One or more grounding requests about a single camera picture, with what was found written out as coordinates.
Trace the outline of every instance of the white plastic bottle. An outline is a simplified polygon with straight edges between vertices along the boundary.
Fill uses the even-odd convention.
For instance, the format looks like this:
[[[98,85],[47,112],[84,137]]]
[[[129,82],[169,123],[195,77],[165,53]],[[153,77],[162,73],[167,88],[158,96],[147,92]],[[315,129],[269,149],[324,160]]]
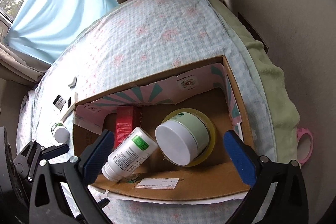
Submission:
[[[156,141],[137,127],[110,154],[101,171],[108,180],[118,182],[131,175],[157,148]]]

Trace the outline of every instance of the mattress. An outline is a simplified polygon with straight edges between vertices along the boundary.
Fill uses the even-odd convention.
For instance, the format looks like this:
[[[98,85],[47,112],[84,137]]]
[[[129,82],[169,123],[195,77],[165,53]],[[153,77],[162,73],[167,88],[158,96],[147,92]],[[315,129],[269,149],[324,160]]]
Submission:
[[[275,110],[270,110],[268,105],[269,98],[274,95],[266,93],[264,86],[267,83],[259,77],[255,60],[241,39],[242,34],[239,36],[227,23],[226,15],[218,12],[224,5],[214,9],[211,1],[129,0],[94,22],[55,61],[37,88],[28,93],[20,114],[17,150],[20,151],[32,138],[46,147],[58,145],[51,134],[51,125],[59,120],[52,101],[58,94],[69,92],[67,83],[74,76],[78,80],[73,91],[82,100],[163,70],[226,55],[255,132],[257,153],[276,161],[277,145],[271,117]],[[291,106],[288,97],[281,99]],[[72,118],[70,115],[64,123],[70,132]],[[283,136],[291,140],[291,130],[296,121],[287,119],[286,122],[280,123],[287,127]],[[295,148],[291,141],[287,143],[287,146],[283,145],[284,149],[280,145],[284,150],[283,158],[295,158]],[[51,163],[66,161],[73,155],[72,138],[68,144],[70,151],[50,160]],[[96,200],[105,197],[90,186],[89,189]],[[63,190],[71,210],[78,214],[66,184]],[[180,205],[109,199],[110,204],[104,212],[116,224],[224,223],[241,202],[229,200],[215,204]],[[265,210],[266,207],[262,208],[259,214]]]

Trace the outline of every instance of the metal bolt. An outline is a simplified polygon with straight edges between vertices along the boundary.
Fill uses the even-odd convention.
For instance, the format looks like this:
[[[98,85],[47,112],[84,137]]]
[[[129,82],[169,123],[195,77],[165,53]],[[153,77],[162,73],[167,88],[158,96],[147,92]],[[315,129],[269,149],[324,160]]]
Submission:
[[[266,156],[261,156],[260,161],[263,162],[263,163],[266,163],[266,162],[269,161],[269,158],[267,158]]]
[[[77,160],[78,160],[78,157],[77,157],[77,156],[72,156],[72,157],[69,159],[69,161],[72,162],[72,163],[77,162]]]
[[[46,164],[47,164],[47,160],[41,160],[41,161],[40,161],[40,165],[41,165],[41,166],[45,166]]]
[[[298,167],[299,163],[296,160],[291,160],[291,165]]]

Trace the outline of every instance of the roll of tape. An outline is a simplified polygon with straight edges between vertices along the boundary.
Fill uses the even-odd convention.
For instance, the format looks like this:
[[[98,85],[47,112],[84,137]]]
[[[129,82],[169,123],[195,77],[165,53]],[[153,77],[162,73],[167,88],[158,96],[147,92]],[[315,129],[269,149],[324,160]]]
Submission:
[[[203,114],[202,112],[200,112],[196,109],[193,109],[193,108],[180,108],[178,110],[175,110],[175,111],[169,113],[167,115],[167,117],[165,117],[163,119],[162,123],[168,121],[170,118],[174,117],[175,115],[179,114],[180,112],[189,112],[189,113],[195,115],[196,117],[198,117],[203,122],[203,124],[205,125],[205,127],[208,130],[209,144],[203,150],[202,153],[200,153],[190,164],[185,165],[184,167],[196,166],[196,165],[204,162],[210,156],[211,152],[213,151],[213,149],[215,147],[215,142],[216,142],[216,128],[215,128],[214,124],[211,122],[211,120],[205,114]]]

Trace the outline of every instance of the red carton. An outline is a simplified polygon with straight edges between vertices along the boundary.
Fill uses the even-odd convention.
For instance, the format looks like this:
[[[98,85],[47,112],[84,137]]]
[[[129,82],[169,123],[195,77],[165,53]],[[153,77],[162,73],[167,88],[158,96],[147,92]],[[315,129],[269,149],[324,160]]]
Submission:
[[[142,112],[135,106],[119,106],[117,108],[117,120],[115,123],[114,147],[125,140],[125,138],[136,128],[142,125]]]

